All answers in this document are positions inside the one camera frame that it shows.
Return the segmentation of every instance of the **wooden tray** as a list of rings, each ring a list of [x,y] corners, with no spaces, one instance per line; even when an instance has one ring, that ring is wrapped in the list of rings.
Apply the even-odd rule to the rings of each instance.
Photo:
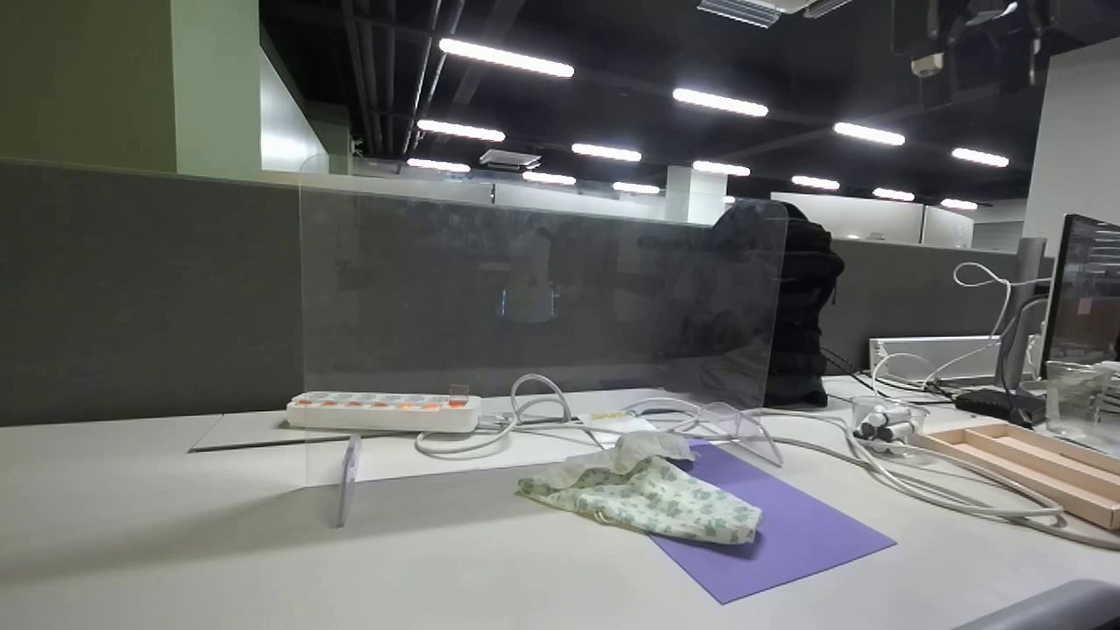
[[[992,465],[1056,501],[1076,518],[1120,532],[1120,462],[1014,425],[979,425],[924,434],[930,448]]]

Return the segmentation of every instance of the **purple mouse pad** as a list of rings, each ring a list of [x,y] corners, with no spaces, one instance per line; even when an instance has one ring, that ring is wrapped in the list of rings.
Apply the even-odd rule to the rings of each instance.
[[[741,459],[695,446],[698,481],[706,481],[763,509],[760,539],[745,549],[717,549],[675,539],[654,539],[713,604],[728,605],[842,563],[853,563],[892,539],[832,513],[829,506],[745,465]]]

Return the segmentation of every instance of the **white power strip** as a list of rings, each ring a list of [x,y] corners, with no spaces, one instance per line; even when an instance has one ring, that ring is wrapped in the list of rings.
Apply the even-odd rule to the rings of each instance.
[[[481,397],[409,392],[301,392],[286,403],[286,427],[345,434],[473,434]]]
[[[987,382],[993,380],[1001,341],[998,336],[871,336],[871,375],[885,382]],[[1024,375],[1039,373],[1042,341],[1032,336]]]

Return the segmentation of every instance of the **ceiling light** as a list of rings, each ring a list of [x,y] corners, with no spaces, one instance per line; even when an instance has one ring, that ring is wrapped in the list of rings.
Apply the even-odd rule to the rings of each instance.
[[[606,149],[606,145],[571,145],[571,156],[602,157],[602,160],[641,160],[641,152]]]
[[[880,125],[858,125],[858,124],[837,124],[832,133],[865,142],[865,145],[885,145],[885,149],[905,149],[907,136]]]
[[[663,187],[641,187],[641,184],[615,184],[612,188],[630,195],[663,195]]]
[[[695,93],[695,88],[675,88],[674,98],[698,107],[698,109],[717,109],[717,114],[734,114],[734,117],[752,117],[752,119],[770,117],[770,109],[763,103],[741,103],[741,98],[725,98],[725,95]]]
[[[548,76],[563,76],[563,82],[574,76],[571,63],[523,55],[510,51],[476,45],[476,44],[462,44],[462,40],[443,40],[443,53],[476,59],[476,63],[510,66],[510,70],[527,70],[527,74],[548,74]]]
[[[943,201],[943,208],[950,208],[950,212],[966,212],[966,213],[975,213],[975,212],[979,212],[979,202],[975,202],[975,201]]]
[[[877,188],[871,195],[880,195],[880,201],[899,201],[899,202],[913,202],[913,192],[909,192],[909,188]]]
[[[768,0],[699,0],[698,12],[752,27],[774,27],[781,19]]]
[[[793,184],[801,188],[832,188],[832,192],[842,188],[837,179],[817,179],[817,175],[796,175]]]
[[[523,171],[527,184],[544,184],[544,187],[574,187],[574,175],[560,171]]]
[[[469,171],[469,165],[462,165],[462,160],[424,160],[424,157],[409,157],[409,168],[424,168],[424,171]]]
[[[429,133],[443,133],[443,136],[506,145],[506,133],[502,130],[486,130],[486,125],[462,125],[462,124],[446,124],[446,119],[420,119],[416,125],[429,130]]]
[[[751,179],[745,165],[725,165],[725,160],[695,160],[698,171],[728,175],[728,179]]]
[[[1004,156],[987,156],[987,152],[975,152],[975,149],[955,149],[951,157],[955,160],[987,165],[987,168],[1008,168],[1011,165],[1011,157],[1004,157]]]

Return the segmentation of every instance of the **wall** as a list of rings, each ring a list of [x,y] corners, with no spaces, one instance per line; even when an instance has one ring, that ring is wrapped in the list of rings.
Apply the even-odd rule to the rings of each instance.
[[[175,165],[185,175],[259,171],[259,4],[171,9]]]
[[[167,0],[4,0],[0,157],[175,168]]]
[[[268,53],[259,53],[259,168],[331,171],[326,149]]]
[[[992,201],[977,213],[969,213],[975,223],[1024,223],[1025,221],[1025,201]]]
[[[667,219],[674,223],[712,229],[725,219],[728,175],[674,165],[667,184]]]
[[[966,213],[929,208],[920,241],[930,250],[975,250],[975,221]]]
[[[1020,251],[1024,223],[975,223],[977,251]]]
[[[809,192],[774,192],[774,201],[796,202],[809,221],[832,233],[832,238],[863,241],[920,241],[920,208],[885,202],[858,195],[809,195]]]
[[[1025,236],[1056,251],[1066,213],[1120,223],[1120,40],[1056,55],[1025,202]]]

